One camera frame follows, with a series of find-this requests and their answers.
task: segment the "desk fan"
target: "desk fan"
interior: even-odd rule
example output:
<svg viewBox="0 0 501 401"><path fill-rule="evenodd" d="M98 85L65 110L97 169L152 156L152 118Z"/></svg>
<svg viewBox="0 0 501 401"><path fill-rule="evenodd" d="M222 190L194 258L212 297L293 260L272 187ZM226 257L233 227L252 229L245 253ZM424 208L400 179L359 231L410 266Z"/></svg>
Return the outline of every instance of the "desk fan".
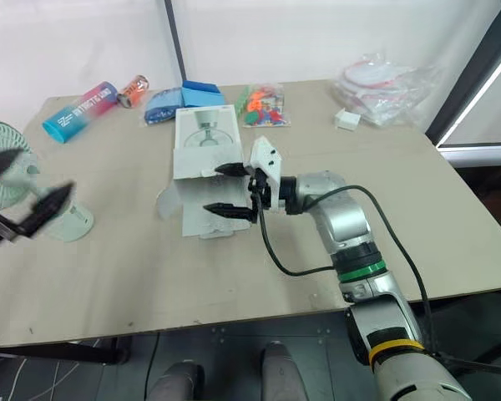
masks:
<svg viewBox="0 0 501 401"><path fill-rule="evenodd" d="M37 157L26 139L11 125L0 122L0 152L11 149L22 152L0 175L0 210L23 201L29 193L40 201L52 190L36 185L35 178L39 173ZM88 210L69 200L62 211L45 226L44 232L61 241L75 241L87 234L93 223L93 215Z"/></svg>

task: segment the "table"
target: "table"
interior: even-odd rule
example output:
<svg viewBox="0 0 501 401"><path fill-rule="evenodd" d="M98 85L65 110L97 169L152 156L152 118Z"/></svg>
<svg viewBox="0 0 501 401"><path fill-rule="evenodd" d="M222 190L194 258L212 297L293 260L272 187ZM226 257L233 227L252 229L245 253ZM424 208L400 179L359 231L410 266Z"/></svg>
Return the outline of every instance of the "table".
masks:
<svg viewBox="0 0 501 401"><path fill-rule="evenodd" d="M234 102L241 86L222 88ZM501 227L429 140L414 128L335 129L329 83L286 84L289 128L240 128L246 157L265 135L283 175L332 170L378 198L431 298L501 288ZM41 128L73 98L51 98L24 134L42 182L77 182L95 216L72 243L39 235L0 246L0 347L126 335L346 306L334 272L286 277L260 229L228 238L181 236L181 214L162 221L156 196L171 179L174 121L146 126L143 109L114 108L67 144ZM420 299L407 263L363 195L376 242L405 297ZM285 266L330 264L310 216L266 215Z"/></svg>

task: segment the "can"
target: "can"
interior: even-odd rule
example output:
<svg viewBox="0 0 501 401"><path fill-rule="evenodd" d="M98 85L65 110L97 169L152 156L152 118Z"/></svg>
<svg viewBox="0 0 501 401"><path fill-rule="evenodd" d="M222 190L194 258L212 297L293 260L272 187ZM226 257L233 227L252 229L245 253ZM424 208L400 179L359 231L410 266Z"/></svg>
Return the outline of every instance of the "can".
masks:
<svg viewBox="0 0 501 401"><path fill-rule="evenodd" d="M137 75L126 88L120 91L117 96L119 102L126 109L131 109L139 104L139 101L147 93L149 81L143 75Z"/></svg>
<svg viewBox="0 0 501 401"><path fill-rule="evenodd" d="M64 144L95 118L115 106L117 94L117 89L104 81L44 121L43 128L52 138Z"/></svg>

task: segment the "small white box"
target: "small white box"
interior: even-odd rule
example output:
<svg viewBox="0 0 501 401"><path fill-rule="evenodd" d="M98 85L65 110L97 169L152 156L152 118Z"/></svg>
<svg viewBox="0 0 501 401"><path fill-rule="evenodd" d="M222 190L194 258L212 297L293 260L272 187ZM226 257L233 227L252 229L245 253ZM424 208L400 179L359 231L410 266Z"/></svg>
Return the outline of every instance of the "small white box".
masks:
<svg viewBox="0 0 501 401"><path fill-rule="evenodd" d="M360 122L360 115L349 113L345 109L341 109L334 117L334 124L336 128L349 129L354 131Z"/></svg>
<svg viewBox="0 0 501 401"><path fill-rule="evenodd" d="M203 208L209 203L247 206L243 177L215 172L225 163L242 163L240 131L233 105L176 110L173 181L159 193L162 219L183 206L182 236L229 236L251 227L249 221L227 219Z"/></svg>

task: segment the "white wall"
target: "white wall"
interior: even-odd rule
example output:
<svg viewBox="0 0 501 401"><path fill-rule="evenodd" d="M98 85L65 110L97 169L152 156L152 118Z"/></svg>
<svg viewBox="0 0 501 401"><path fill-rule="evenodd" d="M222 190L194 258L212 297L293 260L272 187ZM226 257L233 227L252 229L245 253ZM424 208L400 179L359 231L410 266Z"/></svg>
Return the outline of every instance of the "white wall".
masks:
<svg viewBox="0 0 501 401"><path fill-rule="evenodd" d="M136 74L180 84L163 3L0 0L0 120L23 129L49 96L121 89Z"/></svg>
<svg viewBox="0 0 501 401"><path fill-rule="evenodd" d="M435 63L426 129L501 0L173 0L189 79L218 84L333 78L363 53Z"/></svg>

